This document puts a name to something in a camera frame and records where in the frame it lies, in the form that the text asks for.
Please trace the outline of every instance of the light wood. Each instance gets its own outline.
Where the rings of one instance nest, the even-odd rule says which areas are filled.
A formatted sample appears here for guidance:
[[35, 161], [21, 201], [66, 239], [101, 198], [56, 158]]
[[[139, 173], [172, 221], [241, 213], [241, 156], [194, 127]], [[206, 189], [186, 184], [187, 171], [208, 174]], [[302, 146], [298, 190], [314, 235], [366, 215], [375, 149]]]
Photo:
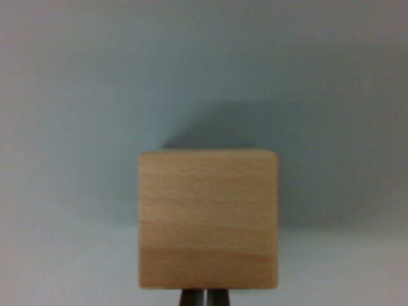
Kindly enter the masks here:
[[278, 157], [269, 150], [141, 154], [140, 286], [275, 288], [277, 187]]

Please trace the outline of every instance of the wooden block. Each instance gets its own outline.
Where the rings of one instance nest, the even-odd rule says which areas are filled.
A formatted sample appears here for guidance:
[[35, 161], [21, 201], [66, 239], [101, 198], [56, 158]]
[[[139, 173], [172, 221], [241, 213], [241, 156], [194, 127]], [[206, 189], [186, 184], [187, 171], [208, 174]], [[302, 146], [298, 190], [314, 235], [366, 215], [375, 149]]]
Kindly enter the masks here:
[[269, 150], [141, 154], [140, 286], [275, 288], [277, 187], [278, 157]]

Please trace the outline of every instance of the block top edge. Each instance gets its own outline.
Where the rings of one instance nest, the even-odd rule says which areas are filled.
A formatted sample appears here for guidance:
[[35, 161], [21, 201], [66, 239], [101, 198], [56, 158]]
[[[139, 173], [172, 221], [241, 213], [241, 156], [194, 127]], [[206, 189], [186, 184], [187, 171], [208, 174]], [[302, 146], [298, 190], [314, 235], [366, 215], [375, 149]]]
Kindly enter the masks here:
[[139, 157], [272, 157], [277, 158], [274, 151], [258, 148], [231, 149], [161, 149], [143, 152]]

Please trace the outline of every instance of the white background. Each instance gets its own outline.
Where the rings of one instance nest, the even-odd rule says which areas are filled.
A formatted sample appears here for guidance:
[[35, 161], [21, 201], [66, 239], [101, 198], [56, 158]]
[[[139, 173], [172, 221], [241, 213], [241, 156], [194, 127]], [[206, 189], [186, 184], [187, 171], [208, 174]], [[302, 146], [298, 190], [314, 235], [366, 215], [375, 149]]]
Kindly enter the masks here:
[[280, 155], [280, 283], [407, 305], [404, 1], [0, 4], [0, 305], [178, 305], [137, 281], [137, 156]]

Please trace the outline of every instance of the block face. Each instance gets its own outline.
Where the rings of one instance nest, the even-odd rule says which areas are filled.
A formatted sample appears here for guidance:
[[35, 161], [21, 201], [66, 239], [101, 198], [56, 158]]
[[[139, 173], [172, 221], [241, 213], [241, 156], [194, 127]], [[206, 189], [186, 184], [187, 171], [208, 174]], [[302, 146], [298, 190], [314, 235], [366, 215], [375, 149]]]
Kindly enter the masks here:
[[139, 156], [142, 288], [277, 285], [278, 157], [261, 149]]

